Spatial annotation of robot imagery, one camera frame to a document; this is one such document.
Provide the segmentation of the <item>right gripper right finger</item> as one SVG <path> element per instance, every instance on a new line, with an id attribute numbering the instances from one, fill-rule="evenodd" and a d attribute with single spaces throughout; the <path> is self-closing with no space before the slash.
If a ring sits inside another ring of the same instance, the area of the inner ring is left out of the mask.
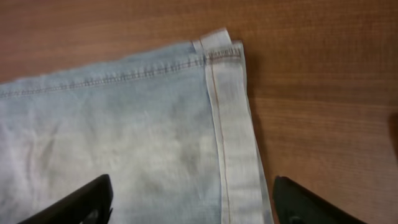
<path id="1" fill-rule="evenodd" d="M 364 224 L 288 177 L 275 178 L 272 195 L 280 224 Z"/>

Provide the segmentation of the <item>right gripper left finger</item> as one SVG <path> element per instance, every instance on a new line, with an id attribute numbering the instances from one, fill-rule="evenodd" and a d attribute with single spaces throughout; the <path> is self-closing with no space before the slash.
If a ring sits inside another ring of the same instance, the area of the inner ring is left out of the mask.
<path id="1" fill-rule="evenodd" d="M 20 224 L 108 224 L 113 188 L 103 174 Z"/>

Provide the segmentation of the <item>light blue denim shorts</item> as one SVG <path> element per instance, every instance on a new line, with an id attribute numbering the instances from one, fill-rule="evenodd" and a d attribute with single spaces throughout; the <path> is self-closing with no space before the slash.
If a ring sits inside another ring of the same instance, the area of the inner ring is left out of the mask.
<path id="1" fill-rule="evenodd" d="M 1 222 L 101 174 L 112 223 L 272 223 L 243 44 L 193 42 L 1 85 Z"/>

